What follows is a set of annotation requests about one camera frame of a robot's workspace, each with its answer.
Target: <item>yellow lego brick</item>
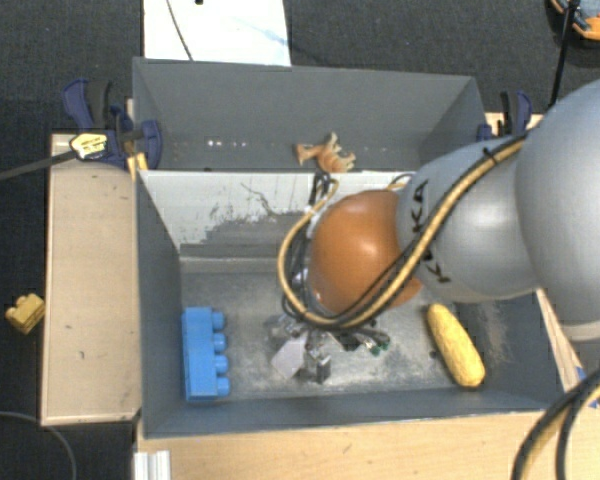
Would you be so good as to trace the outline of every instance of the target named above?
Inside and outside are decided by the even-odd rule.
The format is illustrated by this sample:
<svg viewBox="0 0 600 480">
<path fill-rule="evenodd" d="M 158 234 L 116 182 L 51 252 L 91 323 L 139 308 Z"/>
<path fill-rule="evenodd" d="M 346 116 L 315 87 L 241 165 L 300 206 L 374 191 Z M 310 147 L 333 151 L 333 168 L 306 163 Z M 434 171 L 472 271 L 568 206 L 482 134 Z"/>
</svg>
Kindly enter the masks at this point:
<svg viewBox="0 0 600 480">
<path fill-rule="evenodd" d="M 35 293 L 23 295 L 4 316 L 21 333 L 29 334 L 44 316 L 44 301 Z"/>
</svg>

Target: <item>blue lego brick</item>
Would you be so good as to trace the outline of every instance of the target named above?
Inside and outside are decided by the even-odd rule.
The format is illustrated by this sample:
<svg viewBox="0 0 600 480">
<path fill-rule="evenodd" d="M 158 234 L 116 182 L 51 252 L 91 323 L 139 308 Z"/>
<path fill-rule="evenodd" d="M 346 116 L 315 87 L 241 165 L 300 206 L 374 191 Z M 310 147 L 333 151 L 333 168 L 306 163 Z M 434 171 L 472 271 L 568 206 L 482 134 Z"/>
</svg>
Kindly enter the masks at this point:
<svg viewBox="0 0 600 480">
<path fill-rule="evenodd" d="M 224 315 L 209 307 L 187 308 L 182 313 L 184 380 L 187 401 L 215 400 L 229 395 L 227 348 Z"/>
</svg>

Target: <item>black carpet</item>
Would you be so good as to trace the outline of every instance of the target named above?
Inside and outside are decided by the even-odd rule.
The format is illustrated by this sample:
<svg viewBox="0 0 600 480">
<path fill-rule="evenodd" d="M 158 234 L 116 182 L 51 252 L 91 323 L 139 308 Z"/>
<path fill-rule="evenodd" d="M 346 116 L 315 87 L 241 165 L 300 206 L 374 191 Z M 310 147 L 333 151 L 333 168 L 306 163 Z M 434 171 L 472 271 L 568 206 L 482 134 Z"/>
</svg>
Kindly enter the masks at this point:
<svg viewBox="0 0 600 480">
<path fill-rule="evenodd" d="M 543 112 L 558 58 L 544 0 L 284 0 L 297 65 L 475 76 L 487 110 L 522 89 Z M 0 169 L 43 157 L 54 128 L 72 123 L 59 91 L 78 76 L 131 94 L 142 53 L 142 0 L 0 0 Z M 600 78 L 600 49 L 570 51 L 561 95 Z M 38 410 L 42 335 L 3 318 L 20 294 L 44 296 L 45 174 L 0 184 L 0 403 Z M 63 428 L 80 479 L 130 475 L 131 426 Z M 35 427 L 4 421 L 0 479 L 68 478 L 61 448 Z"/>
</svg>

